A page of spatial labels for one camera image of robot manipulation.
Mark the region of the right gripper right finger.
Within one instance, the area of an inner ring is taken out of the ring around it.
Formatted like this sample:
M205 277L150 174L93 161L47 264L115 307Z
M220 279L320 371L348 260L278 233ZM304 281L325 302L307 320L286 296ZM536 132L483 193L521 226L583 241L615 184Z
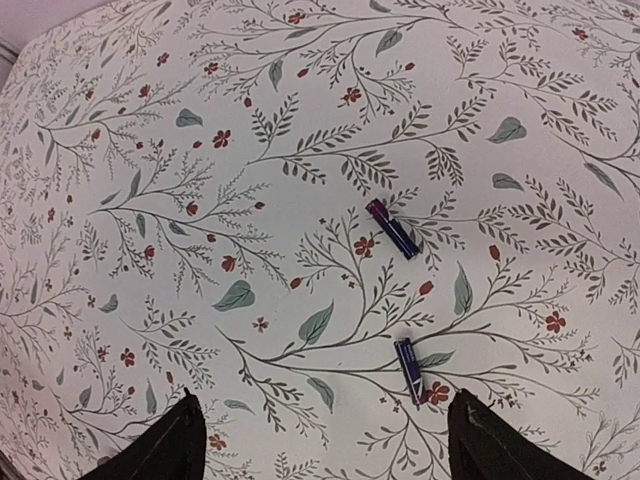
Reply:
M453 480L586 479L588 476L525 439L466 389L448 407Z

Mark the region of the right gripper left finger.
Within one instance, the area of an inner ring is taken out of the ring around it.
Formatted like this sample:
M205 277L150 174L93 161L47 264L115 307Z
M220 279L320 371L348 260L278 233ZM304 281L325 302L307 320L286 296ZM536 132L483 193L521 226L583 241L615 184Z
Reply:
M177 404L126 449L84 475L85 480L202 480L207 430L196 395Z

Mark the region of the dark battery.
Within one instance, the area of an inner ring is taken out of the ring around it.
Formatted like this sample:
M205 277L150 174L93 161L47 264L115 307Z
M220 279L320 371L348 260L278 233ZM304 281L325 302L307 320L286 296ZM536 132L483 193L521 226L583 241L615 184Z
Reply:
M380 200L372 199L365 209L406 260L410 261L418 256L420 249L417 244L406 233L399 221L389 214Z
M409 338L395 340L394 349L407 383L412 403L416 407L420 407L427 402L428 395L412 342Z

